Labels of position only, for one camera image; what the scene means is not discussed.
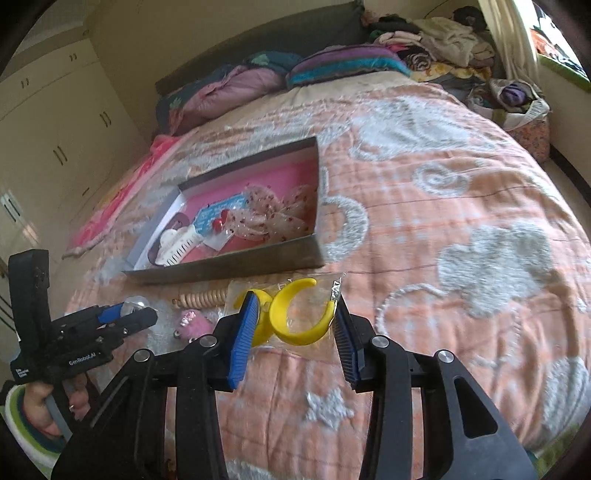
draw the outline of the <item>beige coil hair tie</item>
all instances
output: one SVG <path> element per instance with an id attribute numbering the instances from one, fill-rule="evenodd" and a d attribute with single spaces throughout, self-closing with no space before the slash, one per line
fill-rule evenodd
<path id="1" fill-rule="evenodd" d="M 209 309 L 223 306 L 226 303 L 228 289 L 215 288 L 197 293 L 182 293 L 173 300 L 173 305 L 179 309 Z"/>

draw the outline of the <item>cardboard box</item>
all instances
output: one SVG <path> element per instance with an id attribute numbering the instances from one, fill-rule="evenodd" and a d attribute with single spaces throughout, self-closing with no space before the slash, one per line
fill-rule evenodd
<path id="1" fill-rule="evenodd" d="M 254 179 L 250 180 L 253 184 L 257 183 L 257 179 L 262 179 L 260 184 L 266 185 L 265 179 L 268 180 L 273 172 L 276 172 L 278 178 L 282 177 L 288 182 L 298 181 L 298 175 L 294 172 L 305 173 L 306 182 L 318 187 L 320 170 L 316 137 L 241 158 L 178 185 L 177 190 L 168 195 L 157 214 L 144 227 L 127 257 L 128 269 L 124 273 L 140 283 L 158 284 L 249 277 L 322 267 L 324 258 L 317 234 L 319 218 L 317 194 L 314 229 L 310 235 L 234 251 L 225 252 L 222 249 L 213 257 L 194 261 L 187 261 L 191 256 L 189 253 L 182 263 L 167 267 L 154 266 L 148 260 L 148 251 L 172 217 L 183 209 L 190 209 L 195 203 L 194 199 L 217 197 L 221 199 L 224 195 L 228 195 L 228 188 L 232 186 L 237 188 L 241 182 L 246 185 L 248 179 Z"/>

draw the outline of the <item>headboard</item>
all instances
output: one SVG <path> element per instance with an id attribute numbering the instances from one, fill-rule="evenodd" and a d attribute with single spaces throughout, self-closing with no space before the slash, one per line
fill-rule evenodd
<path id="1" fill-rule="evenodd" d="M 261 50 L 312 55 L 329 45 L 353 45 L 367 40 L 361 25 L 363 7 L 358 2 L 316 8 L 251 28 L 206 50 L 156 82 L 166 95 L 205 77 L 225 63 L 239 63 Z"/>

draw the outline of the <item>pink pillow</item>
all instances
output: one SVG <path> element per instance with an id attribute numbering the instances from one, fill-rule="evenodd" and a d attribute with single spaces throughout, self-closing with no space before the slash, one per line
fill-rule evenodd
<path id="1" fill-rule="evenodd" d="M 251 69 L 228 75 L 207 85 L 183 105 L 170 112 L 171 135 L 182 135 L 224 113 L 268 93 L 285 88 L 285 77 L 271 69 Z"/>

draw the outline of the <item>open box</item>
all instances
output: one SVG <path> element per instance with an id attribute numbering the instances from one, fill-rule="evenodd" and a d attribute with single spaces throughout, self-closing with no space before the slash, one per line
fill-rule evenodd
<path id="1" fill-rule="evenodd" d="M 124 273 L 142 283 L 184 283 L 322 267 L 324 258 L 317 235 L 319 177 L 318 143 L 316 137 L 310 137 L 189 179 L 166 197 L 146 224 L 127 257 L 128 268 Z M 178 212 L 193 219 L 200 208 L 223 201 L 248 184 L 269 185 L 278 197 L 283 197 L 302 183 L 316 188 L 313 229 L 308 235 L 259 244 L 233 237 L 215 256 L 204 257 L 195 249 L 182 263 L 166 267 L 152 265 L 148 259 L 162 231 Z"/>

